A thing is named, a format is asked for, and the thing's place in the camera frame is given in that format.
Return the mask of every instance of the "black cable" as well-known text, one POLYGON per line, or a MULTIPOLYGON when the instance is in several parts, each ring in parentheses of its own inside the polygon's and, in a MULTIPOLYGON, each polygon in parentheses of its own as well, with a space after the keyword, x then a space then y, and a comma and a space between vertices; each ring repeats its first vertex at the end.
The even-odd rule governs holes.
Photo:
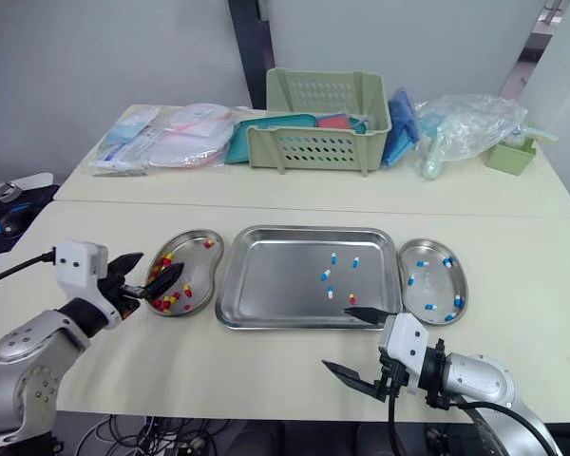
POLYGON ((213 436, 215 437, 215 436, 218 435, 220 432, 224 431, 226 428, 228 428, 228 427, 230 426, 230 422, 231 422, 231 421, 232 421, 232 420, 226 420, 226 424, 225 424, 224 426, 220 427, 218 430, 215 430, 215 431, 211 432, 211 435, 213 435, 213 436))
POLYGON ((55 261, 55 251, 51 250, 50 252, 46 252, 45 254, 41 254, 39 256, 35 256, 34 258, 29 259, 28 261, 24 261, 23 263, 19 263, 17 266, 14 266, 10 269, 7 269, 4 273, 0 273, 0 280, 5 277, 11 276, 15 273, 18 273, 22 269, 26 269, 27 267, 31 266, 32 264, 36 264, 39 262, 54 262, 55 261))
POLYGON ((499 406, 498 404, 492 404, 491 402, 484 402, 484 401, 469 402, 467 404, 454 404, 454 406, 456 406, 460 410, 492 409, 492 410, 499 411, 500 413, 503 413, 506 416, 510 416, 515 421, 517 421, 520 425, 522 425, 524 428, 526 428, 530 431, 530 433, 536 438, 536 440, 539 441, 539 444, 541 444, 542 449, 544 449, 544 451, 547 453, 548 456, 557 456, 555 450, 549 445, 549 443, 542 436, 542 434, 540 432, 538 432, 537 429, 534 426, 532 426, 532 424, 528 420, 526 420, 519 413, 516 413, 515 411, 511 410, 510 408, 499 406))
POLYGON ((389 440, 390 449, 395 456, 401 456, 399 446, 397 445, 397 431, 395 430, 395 401, 397 396, 392 392, 389 394, 389 440))

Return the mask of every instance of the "blue package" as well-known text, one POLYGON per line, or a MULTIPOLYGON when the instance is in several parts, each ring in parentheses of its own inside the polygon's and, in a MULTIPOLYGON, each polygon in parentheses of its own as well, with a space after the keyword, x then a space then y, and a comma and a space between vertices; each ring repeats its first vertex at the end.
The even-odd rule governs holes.
POLYGON ((154 120, 160 110, 160 106, 146 106, 120 119, 106 133, 104 145, 130 143, 154 120))
POLYGON ((418 128, 408 94, 402 88, 389 101, 392 129, 387 136, 382 163, 393 166, 418 143, 418 128))
POLYGON ((235 134, 230 140, 230 149, 226 163, 243 163, 249 161, 249 143, 247 142, 247 128, 257 126, 268 128, 271 126, 316 126, 316 117, 310 114, 294 114, 291 116, 264 117, 251 119, 238 123, 235 134))

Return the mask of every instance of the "stainless steel tray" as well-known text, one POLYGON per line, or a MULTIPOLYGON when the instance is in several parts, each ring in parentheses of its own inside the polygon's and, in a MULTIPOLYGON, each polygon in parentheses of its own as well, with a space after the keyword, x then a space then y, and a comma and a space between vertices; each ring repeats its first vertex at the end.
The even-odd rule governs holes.
POLYGON ((172 262, 183 262, 180 278, 167 290, 163 296, 180 294, 169 312, 161 312, 154 308, 151 302, 145 301, 155 314, 163 316, 190 315, 200 311, 213 297, 216 268, 224 251, 223 241, 218 233, 211 230, 193 230, 173 237, 162 246, 152 260, 146 282, 150 279, 152 268, 157 265, 165 254, 173 254, 172 262), (183 286, 190 286, 191 296, 186 296, 183 286))
POLYGON ((399 250, 399 266, 403 303, 418 319, 449 325, 463 316, 468 305, 465 271, 445 245, 413 239, 399 250))
POLYGON ((342 312, 351 306, 349 294, 354 305, 401 312, 395 248, 385 233, 252 226, 233 243, 216 315, 232 329, 380 328, 342 312))

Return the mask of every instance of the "rectangular metal tray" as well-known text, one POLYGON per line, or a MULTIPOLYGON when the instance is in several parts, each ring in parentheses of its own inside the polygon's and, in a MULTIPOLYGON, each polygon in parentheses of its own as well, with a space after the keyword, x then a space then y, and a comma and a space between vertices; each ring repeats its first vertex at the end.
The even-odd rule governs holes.
POLYGON ((379 329, 345 315, 355 305, 402 310, 392 240, 370 228, 252 226, 235 239, 216 302, 232 329, 379 329), (336 253, 336 264, 331 263, 336 253), (355 257, 359 265, 352 267, 355 257), (322 281, 325 270, 331 273, 322 281), (327 288, 333 287, 329 299, 327 288))

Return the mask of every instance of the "clear plastic wrap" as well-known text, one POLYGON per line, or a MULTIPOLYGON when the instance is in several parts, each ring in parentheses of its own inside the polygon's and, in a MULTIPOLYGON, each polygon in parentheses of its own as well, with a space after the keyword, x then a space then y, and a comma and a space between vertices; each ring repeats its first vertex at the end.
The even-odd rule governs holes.
POLYGON ((513 100, 488 94, 447 95, 417 104, 421 174, 436 179, 444 162, 481 154, 523 123, 527 110, 513 100))
POLYGON ((106 136, 97 159, 89 164, 95 175, 139 176, 151 167, 223 164, 235 125, 230 109, 219 104, 163 106, 140 128, 140 119, 148 117, 144 109, 148 108, 135 111, 110 128, 110 132, 119 133, 110 138, 125 141, 107 141, 106 136), (130 138, 134 127, 137 135, 130 138))

